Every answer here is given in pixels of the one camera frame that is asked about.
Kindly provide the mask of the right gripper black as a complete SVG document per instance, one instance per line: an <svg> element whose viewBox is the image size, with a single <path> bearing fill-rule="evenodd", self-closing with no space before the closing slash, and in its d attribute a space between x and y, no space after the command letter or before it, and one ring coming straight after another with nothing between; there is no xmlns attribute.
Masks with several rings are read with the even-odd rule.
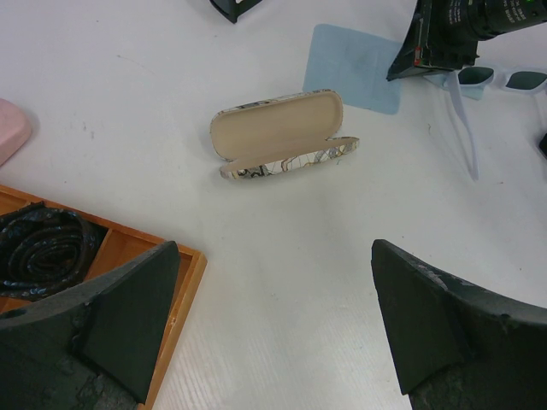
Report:
<svg viewBox="0 0 547 410"><path fill-rule="evenodd" d="M471 65L478 57L476 42L449 38L444 11L447 1L418 0L409 29L386 79L449 73Z"/></svg>

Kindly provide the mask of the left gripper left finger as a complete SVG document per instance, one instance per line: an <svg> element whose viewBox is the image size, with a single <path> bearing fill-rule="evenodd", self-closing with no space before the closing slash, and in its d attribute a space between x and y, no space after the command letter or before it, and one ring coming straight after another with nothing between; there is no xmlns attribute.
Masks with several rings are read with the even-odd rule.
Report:
<svg viewBox="0 0 547 410"><path fill-rule="evenodd" d="M3 409L146 402L179 272L176 243L1 316Z"/></svg>

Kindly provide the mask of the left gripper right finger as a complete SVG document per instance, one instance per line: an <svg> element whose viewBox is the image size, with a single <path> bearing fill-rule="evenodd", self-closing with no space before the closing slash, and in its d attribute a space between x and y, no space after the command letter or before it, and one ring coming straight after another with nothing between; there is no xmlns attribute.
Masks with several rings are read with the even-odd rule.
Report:
<svg viewBox="0 0 547 410"><path fill-rule="evenodd" d="M426 264L385 239L371 267L413 409L544 409L546 310Z"/></svg>

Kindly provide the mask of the light blue cleaning cloth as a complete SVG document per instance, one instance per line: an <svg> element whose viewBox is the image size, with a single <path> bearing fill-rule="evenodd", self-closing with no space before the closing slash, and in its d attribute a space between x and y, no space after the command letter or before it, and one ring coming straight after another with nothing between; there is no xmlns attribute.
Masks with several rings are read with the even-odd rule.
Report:
<svg viewBox="0 0 547 410"><path fill-rule="evenodd" d="M381 114L396 114L401 84L386 79L400 43L341 26L315 27L303 91L336 91L343 103Z"/></svg>

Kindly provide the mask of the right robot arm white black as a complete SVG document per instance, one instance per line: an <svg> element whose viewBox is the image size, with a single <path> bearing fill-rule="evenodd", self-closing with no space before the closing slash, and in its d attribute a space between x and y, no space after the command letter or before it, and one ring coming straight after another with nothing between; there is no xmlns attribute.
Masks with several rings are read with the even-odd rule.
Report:
<svg viewBox="0 0 547 410"><path fill-rule="evenodd" d="M386 79L471 67L478 43L546 22L545 1L421 0Z"/></svg>

